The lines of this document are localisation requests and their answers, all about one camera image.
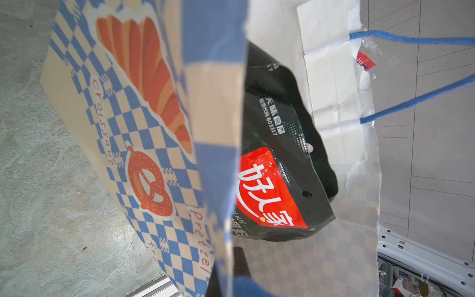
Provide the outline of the black red condiment packet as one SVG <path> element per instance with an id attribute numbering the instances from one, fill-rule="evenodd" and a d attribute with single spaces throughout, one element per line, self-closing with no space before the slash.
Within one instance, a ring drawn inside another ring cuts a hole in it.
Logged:
<path id="1" fill-rule="evenodd" d="M 320 134 L 293 73 L 250 43 L 233 235 L 266 241 L 308 238 L 334 219 L 338 193 Z"/>

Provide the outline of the clear red label packet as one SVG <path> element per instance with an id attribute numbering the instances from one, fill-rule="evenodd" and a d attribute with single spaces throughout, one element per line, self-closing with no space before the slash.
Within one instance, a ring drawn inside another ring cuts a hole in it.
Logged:
<path id="1" fill-rule="evenodd" d="M 371 37 L 361 38 L 361 46 L 357 53 L 356 62 L 369 73 L 372 80 L 381 75 L 383 54 Z"/>

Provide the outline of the blue checkered paper bag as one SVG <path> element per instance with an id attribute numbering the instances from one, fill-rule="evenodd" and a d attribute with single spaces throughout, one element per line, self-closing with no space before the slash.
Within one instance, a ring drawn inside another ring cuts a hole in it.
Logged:
<path id="1" fill-rule="evenodd" d="M 473 45 L 473 37 L 366 30 L 359 1 L 61 1 L 40 83 L 172 285 L 204 297 L 215 265 L 233 297 L 235 246 L 257 296 L 384 297 L 374 121 L 473 76 L 376 112 L 361 38 Z M 338 193 L 316 234 L 232 234 L 249 44 L 288 68 Z"/>

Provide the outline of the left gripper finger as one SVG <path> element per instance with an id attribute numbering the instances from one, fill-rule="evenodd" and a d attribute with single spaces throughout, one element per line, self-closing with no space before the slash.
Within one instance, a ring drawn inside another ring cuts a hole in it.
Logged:
<path id="1" fill-rule="evenodd" d="M 251 278 L 251 273 L 247 263 L 244 250 L 235 246 L 234 252 L 234 279 L 233 279 L 233 296 L 234 297 L 255 297 L 256 283 Z M 213 266 L 210 281 L 208 284 L 206 297 L 220 297 L 221 290 L 218 281 L 215 265 Z"/>

